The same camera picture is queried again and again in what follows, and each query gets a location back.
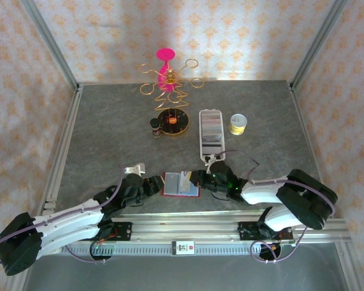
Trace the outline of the blue credit card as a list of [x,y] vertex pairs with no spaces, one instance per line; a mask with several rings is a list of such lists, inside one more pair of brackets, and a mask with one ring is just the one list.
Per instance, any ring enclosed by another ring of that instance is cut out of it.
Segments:
[[180,191],[180,195],[188,197],[199,197],[200,188],[191,184],[188,189],[187,187],[183,187],[183,189]]

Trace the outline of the red card holder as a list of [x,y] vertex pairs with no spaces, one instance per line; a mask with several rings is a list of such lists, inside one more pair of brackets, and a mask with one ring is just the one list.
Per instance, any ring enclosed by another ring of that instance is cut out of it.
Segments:
[[180,187],[180,173],[165,172],[164,173],[164,187],[162,189],[163,196],[169,197],[188,197],[181,196],[180,191],[183,189]]

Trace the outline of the small dark bottle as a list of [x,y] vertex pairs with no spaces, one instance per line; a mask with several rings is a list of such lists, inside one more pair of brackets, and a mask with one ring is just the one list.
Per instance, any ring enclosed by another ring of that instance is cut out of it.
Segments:
[[150,126],[152,129],[152,134],[155,138],[159,138],[162,134],[160,129],[160,120],[158,118],[152,118],[150,120]]

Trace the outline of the yellow tin can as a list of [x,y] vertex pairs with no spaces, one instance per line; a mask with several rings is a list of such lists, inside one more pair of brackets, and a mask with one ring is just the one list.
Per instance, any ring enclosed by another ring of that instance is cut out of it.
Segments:
[[242,114],[234,114],[230,118],[229,131],[233,135],[242,135],[245,131],[246,125],[248,124],[247,118]]

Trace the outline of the white label tag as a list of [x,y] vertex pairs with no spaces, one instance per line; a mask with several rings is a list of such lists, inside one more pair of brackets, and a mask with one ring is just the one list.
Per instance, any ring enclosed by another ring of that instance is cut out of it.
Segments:
[[177,240],[172,241],[173,256],[191,256],[195,255],[195,241]]

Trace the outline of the grey metal sheet panel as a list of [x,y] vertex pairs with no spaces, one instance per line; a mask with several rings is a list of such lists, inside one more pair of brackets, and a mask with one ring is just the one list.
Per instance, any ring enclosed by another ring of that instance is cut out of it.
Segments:
[[43,257],[21,291],[351,291],[333,244],[302,244],[288,259],[124,256],[105,264]]

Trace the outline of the pink wine glass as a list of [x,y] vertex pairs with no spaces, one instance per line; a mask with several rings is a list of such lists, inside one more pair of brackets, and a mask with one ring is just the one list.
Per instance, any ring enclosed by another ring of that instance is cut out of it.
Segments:
[[175,88],[175,73],[169,61],[175,57],[175,52],[171,48],[161,48],[157,51],[156,56],[164,62],[158,72],[158,87],[164,92],[172,92]]

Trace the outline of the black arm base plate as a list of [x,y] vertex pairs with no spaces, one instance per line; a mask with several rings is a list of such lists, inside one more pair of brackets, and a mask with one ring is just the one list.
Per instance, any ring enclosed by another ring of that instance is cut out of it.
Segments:
[[132,234],[131,222],[113,222],[101,225],[98,233],[91,238],[92,241],[130,241]]
[[237,231],[242,241],[281,241],[294,239],[292,230],[274,231],[263,222],[242,221],[238,223]]

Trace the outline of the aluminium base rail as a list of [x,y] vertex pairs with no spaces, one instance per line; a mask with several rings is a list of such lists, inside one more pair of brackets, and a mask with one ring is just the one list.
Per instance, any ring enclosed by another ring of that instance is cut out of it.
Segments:
[[[132,243],[165,243],[172,239],[192,239],[197,243],[240,242],[237,231],[242,221],[257,221],[259,210],[213,212],[125,214],[113,218],[115,222],[131,222]],[[324,229],[305,232],[301,243],[348,243],[349,230],[344,219],[330,218]]]

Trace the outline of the aluminium table side rail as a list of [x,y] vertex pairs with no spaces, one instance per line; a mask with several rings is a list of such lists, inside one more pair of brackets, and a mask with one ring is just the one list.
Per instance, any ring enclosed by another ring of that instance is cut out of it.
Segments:
[[[291,84],[288,84],[288,87],[289,87],[289,91],[290,91],[291,98],[293,100],[295,109],[296,109],[297,114],[298,114],[298,118],[300,120],[301,128],[302,128],[303,133],[304,133],[305,138],[306,138],[306,143],[307,143],[308,148],[309,148],[309,150],[310,150],[310,152],[312,154],[313,161],[315,161],[315,156],[314,156],[314,153],[313,153],[313,150],[312,150],[312,147],[311,147],[311,143],[310,143],[309,136],[308,136],[308,133],[307,133],[307,130],[306,130],[306,126],[305,126],[305,123],[304,123],[304,120],[303,120],[303,117],[302,117],[302,113],[301,113],[300,107],[298,105],[298,101],[297,101],[297,98],[296,98],[296,95],[295,95],[295,91],[291,87]],[[328,196],[324,195],[324,193],[322,193],[318,189],[315,189],[312,186],[309,186],[309,185],[307,185],[305,183],[298,182],[297,185],[299,185],[300,187],[304,187],[305,189],[307,189],[310,192],[312,192],[315,195],[317,195],[327,205],[327,208],[330,211],[330,213],[328,214],[328,217],[333,217],[334,216],[334,214],[335,214],[335,206],[332,203],[332,201],[329,200],[329,197]]]
[[69,109],[64,120],[64,126],[59,137],[59,143],[56,149],[52,168],[50,170],[49,178],[45,185],[41,203],[37,212],[39,215],[43,215],[45,212],[51,214],[55,211],[59,187],[64,173],[83,87],[84,86],[82,84],[78,86],[78,88],[74,91],[73,98],[70,102]]

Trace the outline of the aluminium frame post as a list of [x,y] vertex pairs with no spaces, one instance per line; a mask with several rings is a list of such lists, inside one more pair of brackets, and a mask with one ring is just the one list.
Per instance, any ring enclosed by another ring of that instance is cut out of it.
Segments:
[[301,81],[308,72],[315,57],[318,55],[322,45],[325,43],[347,2],[348,0],[334,0],[332,7],[326,15],[326,18],[312,41],[309,50],[303,58],[297,73],[293,80],[289,83],[289,88],[292,92],[295,92],[297,87],[301,84]]
[[72,89],[75,91],[79,88],[79,83],[77,82],[74,74],[72,73],[64,55],[56,43],[52,32],[50,31],[47,23],[45,22],[43,15],[39,11],[34,0],[20,0],[21,4],[24,6],[28,15],[36,25],[36,29],[44,40],[47,48],[50,50],[53,58],[60,67],[66,81],[69,83]]

